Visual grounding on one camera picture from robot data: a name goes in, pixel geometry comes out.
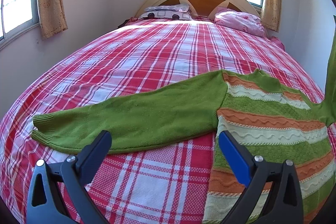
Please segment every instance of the orange stripe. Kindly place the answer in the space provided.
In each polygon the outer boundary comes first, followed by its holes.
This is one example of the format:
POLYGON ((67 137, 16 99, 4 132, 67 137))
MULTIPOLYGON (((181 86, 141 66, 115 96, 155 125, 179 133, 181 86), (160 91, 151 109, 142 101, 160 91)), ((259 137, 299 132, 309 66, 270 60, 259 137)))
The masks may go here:
MULTIPOLYGON (((313 162, 298 165, 296 171, 299 180, 306 179, 311 175, 321 171, 332 160, 334 156, 332 152, 321 158, 314 159, 313 162)), ((210 173, 209 192, 218 193, 241 193, 244 190, 244 185, 240 184, 235 175, 231 172, 224 171, 225 169, 213 167, 210 173)), ((269 190, 272 183, 266 183, 264 190, 269 190)))
POLYGON ((304 100, 302 99, 302 97, 301 97, 300 94, 291 93, 291 92, 289 92, 289 91, 285 91, 285 90, 283 91, 283 94, 284 94, 288 99, 304 102, 304 100))
POLYGON ((224 78, 225 82, 228 82, 230 85, 243 85, 244 87, 246 87, 248 89, 262 90, 254 82, 242 80, 237 76, 228 75, 225 72, 223 72, 223 78, 224 78))
POLYGON ((314 217, 317 215, 317 213, 321 210, 322 206, 326 202, 327 198, 322 200, 315 210, 313 210, 310 213, 308 213, 307 215, 305 215, 305 217, 303 219, 304 224, 309 224, 314 219, 314 217))
MULTIPOLYGON (((255 89, 255 90, 263 91, 256 83, 251 82, 251 81, 247 81, 247 80, 242 80, 238 76, 228 75, 227 73, 223 72, 223 78, 226 82, 228 82, 232 86, 243 85, 244 87, 246 87, 248 89, 255 89)), ((286 90, 284 90, 282 93, 288 99, 300 100, 300 101, 304 102, 304 100, 302 99, 300 94, 292 93, 292 92, 289 92, 289 91, 286 91, 286 90)))
POLYGON ((319 159, 314 159, 301 165, 296 165, 299 180, 306 179, 325 168, 334 158, 332 151, 319 159))
POLYGON ((223 116, 225 120, 239 123, 246 126, 268 127, 268 128, 296 128, 302 131, 321 129, 325 126, 320 121, 297 121, 283 116, 268 116, 249 112, 237 111, 230 108, 220 108, 217 110, 218 116, 223 116))

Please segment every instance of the screw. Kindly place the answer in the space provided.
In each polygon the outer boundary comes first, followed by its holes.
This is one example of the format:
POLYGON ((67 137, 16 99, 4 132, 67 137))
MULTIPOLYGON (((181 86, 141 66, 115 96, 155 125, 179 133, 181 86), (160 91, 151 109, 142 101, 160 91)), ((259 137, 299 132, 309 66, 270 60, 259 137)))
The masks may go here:
POLYGON ((74 155, 70 155, 69 157, 67 157, 67 162, 73 162, 76 160, 76 156, 74 155))
POLYGON ((287 164, 288 166, 292 166, 292 165, 293 165, 293 161, 292 161, 292 160, 286 160, 286 164, 287 164))
POLYGON ((37 166, 42 166, 42 165, 44 165, 44 160, 42 160, 42 159, 38 160, 38 161, 36 162, 36 165, 37 165, 37 166))
POLYGON ((260 155, 256 155, 256 156, 254 156, 254 160, 256 162, 262 162, 264 160, 264 158, 262 156, 260 156, 260 155))

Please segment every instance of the bedspread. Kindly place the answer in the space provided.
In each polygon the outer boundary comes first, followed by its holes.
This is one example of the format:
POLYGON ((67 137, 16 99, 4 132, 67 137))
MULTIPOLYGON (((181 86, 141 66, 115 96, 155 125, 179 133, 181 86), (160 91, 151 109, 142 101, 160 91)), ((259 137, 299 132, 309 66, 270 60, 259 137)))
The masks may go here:
MULTIPOLYGON (((151 91, 208 71, 246 74, 256 68, 313 102, 323 99, 312 78, 270 40, 202 19, 141 20, 99 37, 39 77, 4 116, 1 197, 25 223, 36 161, 67 157, 31 139, 35 114, 151 91)), ((328 133, 335 153, 335 125, 328 133)), ((109 155, 86 190, 110 223, 201 223, 213 144, 209 133, 160 149, 109 155)), ((70 215, 80 221, 63 184, 60 189, 70 215)))

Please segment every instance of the pillowcase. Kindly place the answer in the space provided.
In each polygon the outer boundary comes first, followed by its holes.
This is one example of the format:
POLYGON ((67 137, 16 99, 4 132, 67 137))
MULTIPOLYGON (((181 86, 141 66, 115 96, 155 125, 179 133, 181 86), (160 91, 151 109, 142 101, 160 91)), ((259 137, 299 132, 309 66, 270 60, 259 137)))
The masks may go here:
POLYGON ((138 19, 142 18, 169 18, 169 19, 179 19, 179 20, 193 20, 189 13, 180 13, 175 11, 168 10, 159 10, 159 11, 149 11, 141 16, 138 19))
POLYGON ((218 12, 215 14, 215 23, 257 37, 267 37, 267 33, 261 24, 260 18, 248 13, 218 7, 218 12))
POLYGON ((147 7, 144 11, 158 11, 158 10, 168 10, 168 11, 175 11, 180 13, 187 13, 189 12, 189 5, 188 4, 177 4, 177 5, 162 5, 162 6, 152 6, 147 7))
POLYGON ((279 38, 272 36, 269 40, 271 40, 271 42, 277 45, 279 48, 285 50, 285 45, 280 41, 279 38))

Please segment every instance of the ribbed cuff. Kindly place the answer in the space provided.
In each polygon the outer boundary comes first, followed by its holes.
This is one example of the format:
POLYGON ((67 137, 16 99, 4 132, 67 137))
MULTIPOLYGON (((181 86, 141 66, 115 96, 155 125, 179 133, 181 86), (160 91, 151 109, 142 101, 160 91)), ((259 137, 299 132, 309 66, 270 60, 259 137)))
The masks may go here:
POLYGON ((45 138, 48 140, 50 140, 48 133, 55 132, 53 113, 35 115, 33 118, 33 124, 37 127, 40 135, 45 135, 45 138))

